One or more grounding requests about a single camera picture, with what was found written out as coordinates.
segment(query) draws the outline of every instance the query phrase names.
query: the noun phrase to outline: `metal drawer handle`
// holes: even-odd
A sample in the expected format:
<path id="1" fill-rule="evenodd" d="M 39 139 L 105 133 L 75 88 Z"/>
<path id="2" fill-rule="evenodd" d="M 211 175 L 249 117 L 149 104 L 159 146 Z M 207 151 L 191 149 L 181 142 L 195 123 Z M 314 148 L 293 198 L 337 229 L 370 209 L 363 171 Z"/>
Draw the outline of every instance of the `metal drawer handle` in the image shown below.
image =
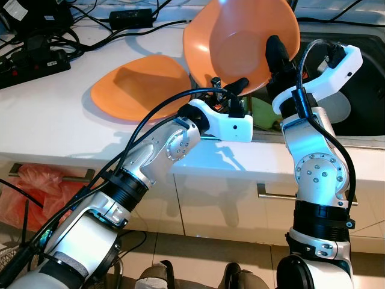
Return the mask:
<path id="1" fill-rule="evenodd" d="M 18 164 L 14 163 L 12 168 L 10 169 L 10 172 L 8 173 L 8 176 L 15 176 L 15 177 L 20 177 L 19 175 L 19 168 L 23 164 Z M 87 169 L 87 172 L 85 173 L 84 177 L 81 176 L 63 176 L 62 180 L 63 181 L 68 181 L 68 182 L 91 182 L 95 175 L 95 170 L 93 169 Z"/>
<path id="2" fill-rule="evenodd" d="M 281 200 L 297 200 L 295 196 L 288 196 L 286 194 L 268 194 L 266 193 L 266 185 L 257 183 L 257 194 L 260 198 L 267 198 L 267 199 L 281 199 Z M 356 196 L 354 196 L 352 206 L 358 206 L 359 203 L 357 202 Z"/>

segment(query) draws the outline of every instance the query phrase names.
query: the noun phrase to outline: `orange plate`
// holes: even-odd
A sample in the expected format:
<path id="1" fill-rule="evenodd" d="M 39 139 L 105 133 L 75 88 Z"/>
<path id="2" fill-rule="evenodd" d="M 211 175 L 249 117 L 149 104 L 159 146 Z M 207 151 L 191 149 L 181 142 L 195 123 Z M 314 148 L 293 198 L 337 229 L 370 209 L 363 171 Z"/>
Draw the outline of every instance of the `orange plate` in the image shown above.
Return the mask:
<path id="1" fill-rule="evenodd" d="M 191 88 L 188 74 L 175 60 L 152 55 L 122 65 L 91 89 L 93 102 L 104 112 L 119 119 L 141 121 L 153 108 L 173 95 Z M 189 101 L 178 99 L 151 119 L 170 116 Z"/>
<path id="2" fill-rule="evenodd" d="M 300 29 L 286 0 L 212 0 L 183 32 L 192 77 L 200 87 L 210 87 L 214 76 L 222 86 L 247 77 L 241 95 L 263 87 L 271 78 L 266 41 L 274 34 L 293 59 Z"/>

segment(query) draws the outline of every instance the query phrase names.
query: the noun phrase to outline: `sink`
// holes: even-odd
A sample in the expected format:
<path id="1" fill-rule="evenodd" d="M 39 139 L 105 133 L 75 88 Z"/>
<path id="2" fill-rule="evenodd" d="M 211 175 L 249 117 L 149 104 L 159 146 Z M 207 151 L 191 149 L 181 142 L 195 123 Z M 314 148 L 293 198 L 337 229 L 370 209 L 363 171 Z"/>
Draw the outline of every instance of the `sink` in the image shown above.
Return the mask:
<path id="1" fill-rule="evenodd" d="M 297 63 L 307 44 L 320 38 L 359 47 L 363 56 L 362 67 L 339 92 L 349 107 L 346 117 L 332 123 L 337 138 L 345 146 L 385 149 L 385 43 L 372 35 L 301 33 Z M 316 46 L 309 53 L 305 65 L 307 81 L 319 76 L 317 68 L 325 55 L 325 46 Z M 265 88 L 254 92 L 252 97 L 269 102 Z M 333 98 L 325 99 L 328 107 L 335 107 L 333 101 L 337 102 L 337 98 Z M 264 131 L 255 127 L 253 140 L 283 143 L 283 136 L 274 129 Z"/>

